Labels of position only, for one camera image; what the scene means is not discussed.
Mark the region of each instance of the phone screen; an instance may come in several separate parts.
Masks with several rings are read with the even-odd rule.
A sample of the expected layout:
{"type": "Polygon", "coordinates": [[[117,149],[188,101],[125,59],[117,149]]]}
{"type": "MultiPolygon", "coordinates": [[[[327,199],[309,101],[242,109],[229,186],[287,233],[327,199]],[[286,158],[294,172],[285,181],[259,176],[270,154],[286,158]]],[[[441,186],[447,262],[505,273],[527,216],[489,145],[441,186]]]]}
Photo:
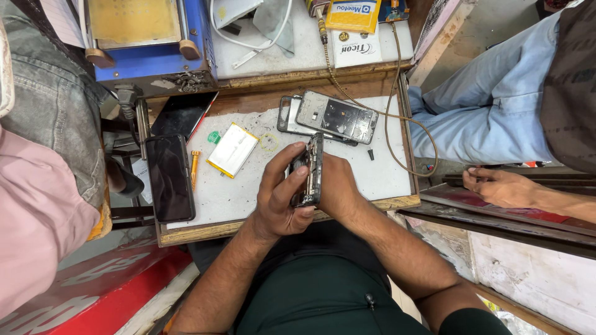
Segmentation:
{"type": "Polygon", "coordinates": [[[183,134],[188,141],[217,96],[218,92],[207,92],[170,97],[151,126],[151,133],[183,134]]]}
{"type": "Polygon", "coordinates": [[[159,223],[194,219],[184,138],[178,134],[150,137],[145,146],[155,219],[159,223]]]}

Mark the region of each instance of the smartphone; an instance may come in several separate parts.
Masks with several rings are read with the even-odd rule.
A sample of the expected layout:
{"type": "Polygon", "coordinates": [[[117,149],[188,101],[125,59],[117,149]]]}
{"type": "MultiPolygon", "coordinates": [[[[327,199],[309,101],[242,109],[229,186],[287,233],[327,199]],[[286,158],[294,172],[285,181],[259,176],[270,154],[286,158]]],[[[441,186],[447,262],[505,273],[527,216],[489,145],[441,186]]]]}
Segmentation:
{"type": "Polygon", "coordinates": [[[307,89],[296,123],[358,143],[370,144],[378,113],[307,89]]]}
{"type": "Polygon", "coordinates": [[[308,167],[308,176],[295,194],[290,205],[293,207],[316,206],[321,201],[321,177],[323,172],[323,133],[317,132],[306,148],[292,160],[288,175],[299,167],[308,167]]]}
{"type": "MultiPolygon", "coordinates": [[[[277,117],[277,130],[280,132],[289,132],[292,134],[312,136],[316,133],[316,130],[307,128],[296,123],[296,115],[298,114],[298,107],[302,96],[295,95],[293,97],[283,96],[280,101],[280,113],[277,117]]],[[[323,134],[326,139],[332,139],[347,144],[351,147],[358,145],[358,142],[352,141],[351,139],[345,139],[337,137],[331,134],[323,134]]]]}
{"type": "Polygon", "coordinates": [[[207,92],[170,97],[153,122],[151,133],[155,136],[182,134],[188,142],[217,96],[218,92],[207,92]]]}
{"type": "Polygon", "coordinates": [[[157,223],[194,219],[193,188],[184,136],[173,134],[149,137],[145,146],[157,223]]]}

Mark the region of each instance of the white work mat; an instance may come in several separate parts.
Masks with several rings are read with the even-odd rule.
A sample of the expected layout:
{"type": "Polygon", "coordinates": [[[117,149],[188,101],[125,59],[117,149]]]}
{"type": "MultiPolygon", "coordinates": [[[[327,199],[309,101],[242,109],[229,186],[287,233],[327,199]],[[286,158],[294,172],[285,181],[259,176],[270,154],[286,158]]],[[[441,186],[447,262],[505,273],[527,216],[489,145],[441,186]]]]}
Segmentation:
{"type": "MultiPolygon", "coordinates": [[[[374,109],[384,110],[387,97],[364,98],[358,99],[358,101],[374,109]]],[[[397,99],[393,97],[391,114],[398,113],[397,106],[397,99]]],[[[248,217],[256,207],[259,183],[267,162],[286,145],[309,140],[307,136],[279,132],[276,128],[278,114],[279,110],[274,108],[264,113],[233,113],[203,119],[187,145],[189,158],[192,157],[191,151],[201,151],[197,169],[197,186],[194,192],[197,216],[191,222],[168,224],[168,229],[248,217]],[[274,151],[266,151],[261,147],[261,143],[257,143],[234,179],[222,176],[221,172],[205,162],[215,149],[215,144],[207,141],[209,134],[212,131],[218,131],[220,135],[223,135],[232,122],[258,138],[264,134],[271,134],[279,142],[274,151]]],[[[387,148],[383,129],[384,122],[384,116],[379,116],[374,139],[370,145],[358,144],[357,147],[350,147],[337,141],[325,139],[323,146],[325,152],[345,158],[350,162],[358,190],[369,200],[411,195],[408,172],[393,160],[387,148]],[[373,149],[374,161],[371,161],[368,156],[369,148],[373,149]]],[[[393,152],[400,162],[406,165],[399,120],[392,117],[389,120],[388,128],[393,152]]],[[[265,137],[262,144],[265,148],[273,149],[275,140],[273,137],[265,137]]]]}
{"type": "MultiPolygon", "coordinates": [[[[241,45],[228,42],[213,32],[213,49],[215,52],[215,63],[219,79],[242,78],[251,76],[274,75],[291,71],[309,71],[326,69],[323,44],[319,37],[317,20],[310,17],[306,11],[304,1],[294,0],[290,19],[294,27],[294,57],[287,58],[279,46],[274,45],[267,50],[261,51],[258,55],[241,65],[232,69],[232,63],[238,61],[251,50],[241,45]]],[[[249,45],[261,45],[267,41],[263,34],[253,25],[252,19],[236,20],[235,24],[242,27],[239,36],[221,31],[225,36],[249,45]]],[[[399,46],[402,52],[402,60],[409,60],[414,55],[412,38],[408,27],[408,21],[397,21],[395,28],[399,38],[399,46]]],[[[395,46],[395,37],[389,23],[380,23],[381,55],[383,62],[398,60],[398,49],[395,46]]],[[[329,44],[329,59],[333,63],[333,45],[331,30],[327,29],[329,44]]]]}

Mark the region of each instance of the blue jeans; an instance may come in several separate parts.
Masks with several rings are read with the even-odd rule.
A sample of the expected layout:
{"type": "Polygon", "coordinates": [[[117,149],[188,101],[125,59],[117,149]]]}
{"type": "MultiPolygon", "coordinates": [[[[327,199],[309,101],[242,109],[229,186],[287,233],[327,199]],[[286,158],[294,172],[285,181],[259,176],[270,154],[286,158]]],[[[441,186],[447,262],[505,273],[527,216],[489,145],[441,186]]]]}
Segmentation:
{"type": "MultiPolygon", "coordinates": [[[[439,158],[475,165],[553,160],[539,117],[560,13],[484,52],[424,95],[409,88],[413,118],[433,135],[439,158]]],[[[411,135],[416,157],[434,157],[420,126],[411,123],[411,135]]]]}

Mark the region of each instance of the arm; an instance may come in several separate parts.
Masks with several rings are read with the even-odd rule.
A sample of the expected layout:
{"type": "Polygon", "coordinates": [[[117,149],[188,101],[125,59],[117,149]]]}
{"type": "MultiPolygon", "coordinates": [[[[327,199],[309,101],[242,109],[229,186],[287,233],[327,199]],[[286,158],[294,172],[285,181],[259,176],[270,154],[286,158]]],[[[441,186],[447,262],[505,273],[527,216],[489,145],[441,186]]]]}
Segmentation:
{"type": "Polygon", "coordinates": [[[488,203],[503,208],[536,208],[596,223],[596,197],[552,190],[524,176],[499,170],[471,167],[462,177],[464,186],[488,203]]]}
{"type": "Polygon", "coordinates": [[[303,142],[291,144],[267,164],[256,210],[198,281],[176,317],[171,334],[227,332],[269,249],[281,236],[303,232],[312,222],[312,206],[297,209],[289,206],[306,179],[307,167],[284,179],[286,167],[304,147],[303,142]]]}
{"type": "Polygon", "coordinates": [[[467,283],[430,246],[360,195],[347,160],[324,155],[319,208],[371,246],[389,277],[412,298],[435,333],[451,312],[462,308],[486,310],[467,283]]]}

